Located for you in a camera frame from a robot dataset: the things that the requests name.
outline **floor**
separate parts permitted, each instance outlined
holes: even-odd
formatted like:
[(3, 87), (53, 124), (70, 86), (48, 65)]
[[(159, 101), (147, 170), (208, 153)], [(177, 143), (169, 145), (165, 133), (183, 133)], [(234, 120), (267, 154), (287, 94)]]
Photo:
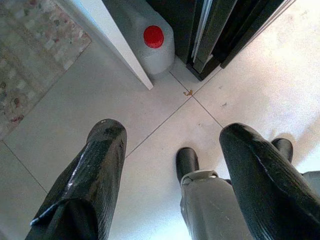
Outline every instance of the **floor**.
[[(297, 0), (225, 69), (199, 82), (177, 58), (148, 91), (93, 42), (21, 124), (0, 142), (0, 239), (23, 239), (57, 176), (91, 127), (112, 118), (128, 143), (109, 240), (188, 240), (175, 154), (193, 147), (201, 169), (228, 170), (222, 127), (287, 137), (300, 172), (320, 170), (320, 8)], [(185, 96), (187, 90), (193, 96)]]

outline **black refrigerator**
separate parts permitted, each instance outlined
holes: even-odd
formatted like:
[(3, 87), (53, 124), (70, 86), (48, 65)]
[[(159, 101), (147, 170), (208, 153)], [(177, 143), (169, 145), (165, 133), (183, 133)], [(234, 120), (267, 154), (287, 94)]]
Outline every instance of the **black refrigerator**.
[(175, 54), (200, 80), (230, 61), (295, 0), (147, 0), (172, 27)]

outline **shoe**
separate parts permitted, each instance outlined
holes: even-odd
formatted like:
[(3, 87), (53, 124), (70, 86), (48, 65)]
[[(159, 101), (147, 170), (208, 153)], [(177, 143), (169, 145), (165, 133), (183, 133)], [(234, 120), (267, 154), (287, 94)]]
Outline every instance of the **shoe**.
[(271, 143), (290, 163), (292, 163), (294, 147), (288, 139), (276, 138)]
[(184, 175), (199, 170), (198, 156), (190, 147), (181, 148), (175, 157), (176, 176), (181, 182)]

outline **patterned rug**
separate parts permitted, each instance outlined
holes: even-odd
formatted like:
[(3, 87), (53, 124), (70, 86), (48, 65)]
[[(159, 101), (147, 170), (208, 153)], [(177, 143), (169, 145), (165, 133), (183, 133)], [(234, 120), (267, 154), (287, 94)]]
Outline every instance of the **patterned rug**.
[(90, 42), (52, 0), (0, 0), (0, 139)]

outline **tile grout line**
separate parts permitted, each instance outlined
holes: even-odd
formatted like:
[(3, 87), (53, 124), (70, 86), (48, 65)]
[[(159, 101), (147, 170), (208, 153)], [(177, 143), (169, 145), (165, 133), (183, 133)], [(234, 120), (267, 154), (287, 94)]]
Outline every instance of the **tile grout line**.
[[(183, 86), (183, 84), (182, 84), (171, 72), (170, 72), (170, 74), (174, 77), (175, 80), (177, 80), (178, 83), (181, 84), (182, 87), (184, 87), (185, 90), (189, 91), (185, 86)], [(200, 104), (200, 106), (210, 115), (210, 117), (213, 118), (213, 120), (216, 121), (217, 124), (219, 124), (219, 126), (220, 126), (221, 128), (224, 128), (224, 127), (217, 121), (217, 119), (215, 119), (214, 116), (212, 116), (211, 113), (210, 113), (210, 112), (195, 98), (195, 96), (194, 96), (194, 94), (196, 94), (196, 93), (197, 93), (204, 85), (206, 85), (214, 76), (212, 76), (212, 77), (211, 77), (205, 84), (203, 84), (195, 93), (193, 93), (193, 94), (192, 94), (192, 98), (193, 98), (194, 100), (196, 100), (196, 102), (197, 102), (198, 104)]]
[(29, 171), (29, 169), (21, 162), (21, 160), (17, 157), (17, 155), (11, 150), (11, 148), (5, 143), (5, 141), (1, 141), (8, 149), (9, 151), (18, 159), (19, 163), (25, 168), (25, 170), (33, 177), (33, 179), (39, 184), (39, 186), (43, 189), (43, 191), (48, 194), (48, 192), (45, 190), (45, 188), (40, 184), (40, 182), (35, 178), (35, 176)]
[(170, 116), (168, 116), (159, 126), (156, 127), (141, 143), (139, 143), (126, 157), (129, 157), (141, 144), (143, 144), (155, 131), (157, 131), (169, 118), (171, 118), (180, 108), (182, 108), (192, 97), (189, 97), (180, 107), (178, 107)]
[(193, 99), (195, 99), (196, 102), (213, 118), (213, 120), (215, 120), (215, 122), (216, 122), (217, 124), (219, 124), (219, 126), (220, 126), (221, 128), (224, 128), (224, 126), (222, 126), (222, 125), (217, 121), (217, 119), (215, 119), (214, 116), (212, 116), (211, 113), (210, 113), (194, 96), (192, 96), (192, 97), (193, 97)]

